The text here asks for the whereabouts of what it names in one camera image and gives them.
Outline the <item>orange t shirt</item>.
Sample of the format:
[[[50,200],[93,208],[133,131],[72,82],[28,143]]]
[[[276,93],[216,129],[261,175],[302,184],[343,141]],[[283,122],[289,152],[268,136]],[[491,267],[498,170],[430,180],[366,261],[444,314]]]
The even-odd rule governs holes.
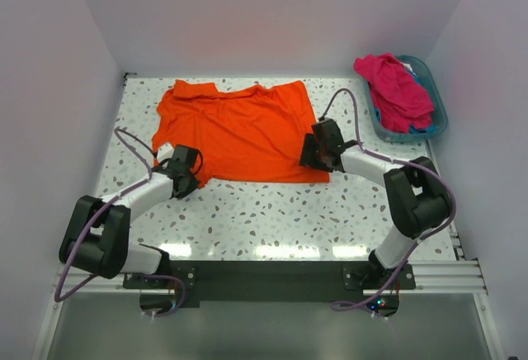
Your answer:
[[[198,149],[197,177],[238,182],[327,183],[328,173],[300,165],[316,118],[304,83],[256,84],[221,92],[214,83],[177,80],[158,104],[152,146]]]

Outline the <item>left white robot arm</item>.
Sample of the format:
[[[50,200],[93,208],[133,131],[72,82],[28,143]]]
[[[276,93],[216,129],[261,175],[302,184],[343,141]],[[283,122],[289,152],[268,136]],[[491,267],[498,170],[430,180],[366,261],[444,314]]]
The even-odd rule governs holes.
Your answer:
[[[164,159],[122,191],[78,199],[59,248],[63,265],[108,279],[121,273],[150,275],[163,270],[168,254],[156,247],[132,245],[131,223],[154,206],[195,191],[203,156],[198,149],[180,144],[165,144],[158,155]]]

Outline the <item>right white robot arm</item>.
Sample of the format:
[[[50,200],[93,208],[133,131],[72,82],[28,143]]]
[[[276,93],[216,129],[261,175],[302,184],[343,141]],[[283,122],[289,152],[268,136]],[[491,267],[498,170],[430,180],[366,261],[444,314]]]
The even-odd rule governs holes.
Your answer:
[[[454,215],[453,196],[429,158],[393,159],[364,148],[359,140],[345,141],[332,119],[312,125],[304,137],[299,164],[356,175],[385,189],[393,226],[370,252],[370,267],[377,273],[405,263],[419,241]]]

